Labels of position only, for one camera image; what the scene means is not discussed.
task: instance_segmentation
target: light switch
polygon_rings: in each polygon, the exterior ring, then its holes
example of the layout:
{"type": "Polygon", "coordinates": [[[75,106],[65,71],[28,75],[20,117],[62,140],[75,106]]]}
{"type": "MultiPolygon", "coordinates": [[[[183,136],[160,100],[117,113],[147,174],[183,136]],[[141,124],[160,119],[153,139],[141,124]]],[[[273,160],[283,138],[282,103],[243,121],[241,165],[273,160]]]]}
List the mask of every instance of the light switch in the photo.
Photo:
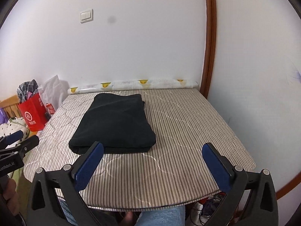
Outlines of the light switch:
{"type": "Polygon", "coordinates": [[[80,22],[86,23],[93,20],[93,9],[87,9],[80,13],[80,22]]]}
{"type": "Polygon", "coordinates": [[[91,11],[86,12],[86,19],[90,19],[91,18],[91,11]]]}

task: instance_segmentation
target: striped mattress pad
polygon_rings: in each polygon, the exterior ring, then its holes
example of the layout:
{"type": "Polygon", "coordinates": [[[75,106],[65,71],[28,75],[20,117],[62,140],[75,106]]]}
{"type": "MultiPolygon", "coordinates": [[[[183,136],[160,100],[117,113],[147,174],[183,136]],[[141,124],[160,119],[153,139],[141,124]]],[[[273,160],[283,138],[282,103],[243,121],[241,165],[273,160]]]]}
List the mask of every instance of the striped mattress pad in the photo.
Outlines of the striped mattress pad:
{"type": "MultiPolygon", "coordinates": [[[[207,142],[233,165],[241,165],[246,171],[255,168],[240,140],[197,89],[108,93],[141,94],[157,142],[147,153],[105,154],[86,189],[80,191],[88,206],[143,211],[184,205],[217,193],[219,189],[201,153],[207,142]]],[[[68,142],[97,94],[70,95],[55,112],[25,163],[24,175],[29,181],[39,167],[59,170],[78,158],[68,142]]],[[[57,195],[63,198],[59,189],[57,195]]]]}

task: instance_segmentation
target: light blue pants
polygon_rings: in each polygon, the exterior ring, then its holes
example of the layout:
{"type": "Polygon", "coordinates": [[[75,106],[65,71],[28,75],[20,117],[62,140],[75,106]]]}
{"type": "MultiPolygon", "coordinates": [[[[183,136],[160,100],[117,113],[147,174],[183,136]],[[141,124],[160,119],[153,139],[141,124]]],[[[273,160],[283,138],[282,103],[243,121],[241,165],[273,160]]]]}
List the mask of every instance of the light blue pants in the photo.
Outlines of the light blue pants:
{"type": "MultiPolygon", "coordinates": [[[[60,200],[61,207],[68,220],[73,225],[77,226],[74,217],[67,206],[67,203],[60,200]]],[[[97,214],[101,213],[101,223],[103,225],[117,225],[116,220],[99,210],[91,210],[96,218],[97,214]]],[[[135,226],[184,226],[185,225],[185,206],[175,206],[169,209],[155,210],[155,211],[143,211],[135,226]]]]}

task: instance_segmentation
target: white logo on red bag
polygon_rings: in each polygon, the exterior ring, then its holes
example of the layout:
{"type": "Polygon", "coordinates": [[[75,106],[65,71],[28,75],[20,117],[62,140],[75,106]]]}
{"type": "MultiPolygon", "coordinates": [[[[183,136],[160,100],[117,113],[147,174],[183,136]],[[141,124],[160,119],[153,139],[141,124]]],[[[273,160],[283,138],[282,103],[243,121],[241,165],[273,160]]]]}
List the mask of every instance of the white logo on red bag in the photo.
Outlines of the white logo on red bag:
{"type": "Polygon", "coordinates": [[[32,121],[33,117],[31,116],[31,113],[29,113],[29,112],[26,111],[24,113],[24,115],[25,115],[26,119],[28,119],[29,121],[32,121]]]}
{"type": "Polygon", "coordinates": [[[49,113],[53,115],[55,113],[55,108],[52,104],[46,104],[46,107],[49,109],[49,113]]]}

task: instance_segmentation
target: dark folded clothing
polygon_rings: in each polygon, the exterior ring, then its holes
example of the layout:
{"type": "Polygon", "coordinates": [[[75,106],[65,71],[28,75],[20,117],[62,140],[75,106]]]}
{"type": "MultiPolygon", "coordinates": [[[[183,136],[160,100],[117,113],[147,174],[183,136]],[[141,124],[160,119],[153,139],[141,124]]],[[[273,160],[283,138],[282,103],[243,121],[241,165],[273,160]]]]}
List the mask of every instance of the dark folded clothing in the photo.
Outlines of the dark folded clothing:
{"type": "Polygon", "coordinates": [[[140,94],[100,93],[94,97],[69,141],[69,148],[82,155],[95,141],[103,144],[105,154],[147,152],[156,143],[140,94]]]}

